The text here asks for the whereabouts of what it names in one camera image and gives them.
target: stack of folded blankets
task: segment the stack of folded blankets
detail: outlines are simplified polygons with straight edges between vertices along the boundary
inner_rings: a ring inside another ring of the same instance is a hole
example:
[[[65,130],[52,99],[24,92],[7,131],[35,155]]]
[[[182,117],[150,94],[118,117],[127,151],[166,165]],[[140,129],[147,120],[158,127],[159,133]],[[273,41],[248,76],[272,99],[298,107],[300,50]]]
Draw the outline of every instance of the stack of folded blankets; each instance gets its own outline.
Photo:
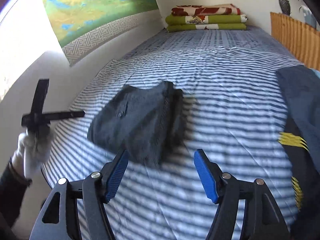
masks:
[[[169,33],[188,30],[245,30],[245,14],[232,4],[183,5],[172,8],[165,19]]]

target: patterned wallpaper strip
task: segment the patterned wallpaper strip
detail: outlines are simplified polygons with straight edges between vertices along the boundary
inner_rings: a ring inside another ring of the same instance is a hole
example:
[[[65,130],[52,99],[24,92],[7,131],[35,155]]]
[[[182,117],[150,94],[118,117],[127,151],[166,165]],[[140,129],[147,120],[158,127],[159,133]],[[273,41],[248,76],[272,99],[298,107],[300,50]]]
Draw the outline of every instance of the patterned wallpaper strip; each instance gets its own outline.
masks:
[[[87,32],[64,46],[62,50],[66,55],[70,66],[72,66],[87,56],[90,52],[116,36],[138,26],[139,24],[152,22],[160,18],[159,10],[127,16]]]

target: red floral blanket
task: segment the red floral blanket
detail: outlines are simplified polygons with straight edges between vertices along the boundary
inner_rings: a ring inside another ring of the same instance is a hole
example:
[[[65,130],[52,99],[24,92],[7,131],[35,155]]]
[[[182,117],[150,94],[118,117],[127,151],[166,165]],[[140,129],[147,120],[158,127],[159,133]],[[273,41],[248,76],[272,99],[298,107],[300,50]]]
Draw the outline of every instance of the red floral blanket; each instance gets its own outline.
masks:
[[[205,15],[240,15],[240,9],[233,4],[218,4],[213,6],[204,5],[181,5],[172,8],[173,16],[205,16]]]

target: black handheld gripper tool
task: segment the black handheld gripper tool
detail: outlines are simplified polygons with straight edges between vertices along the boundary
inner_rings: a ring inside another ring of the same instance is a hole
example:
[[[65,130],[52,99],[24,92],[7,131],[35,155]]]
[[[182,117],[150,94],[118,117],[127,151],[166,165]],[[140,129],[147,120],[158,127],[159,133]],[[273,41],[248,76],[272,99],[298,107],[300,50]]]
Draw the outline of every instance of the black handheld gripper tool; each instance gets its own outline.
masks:
[[[128,160],[128,152],[120,151],[101,171],[85,179],[59,179],[38,215],[30,240],[81,240],[77,199],[83,199],[90,239],[115,240],[104,204],[116,196]]]
[[[26,127],[30,132],[39,132],[39,127],[49,125],[51,121],[84,117],[84,111],[65,111],[42,113],[44,100],[49,88],[49,79],[39,79],[35,95],[33,97],[31,111],[24,114],[21,119],[21,126]]]
[[[194,163],[207,197],[219,205],[206,240],[231,240],[240,199],[245,199],[240,240],[290,239],[281,211],[263,179],[237,180],[210,162],[202,149],[194,153]]]

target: sleeve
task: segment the sleeve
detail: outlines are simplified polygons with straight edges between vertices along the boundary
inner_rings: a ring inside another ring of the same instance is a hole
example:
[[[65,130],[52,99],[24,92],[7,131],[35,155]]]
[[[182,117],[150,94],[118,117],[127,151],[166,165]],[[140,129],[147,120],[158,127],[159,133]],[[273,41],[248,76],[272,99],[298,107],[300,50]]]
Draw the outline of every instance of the sleeve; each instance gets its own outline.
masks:
[[[11,160],[0,178],[0,213],[12,227],[20,215],[20,207],[31,180],[22,178],[12,167]]]

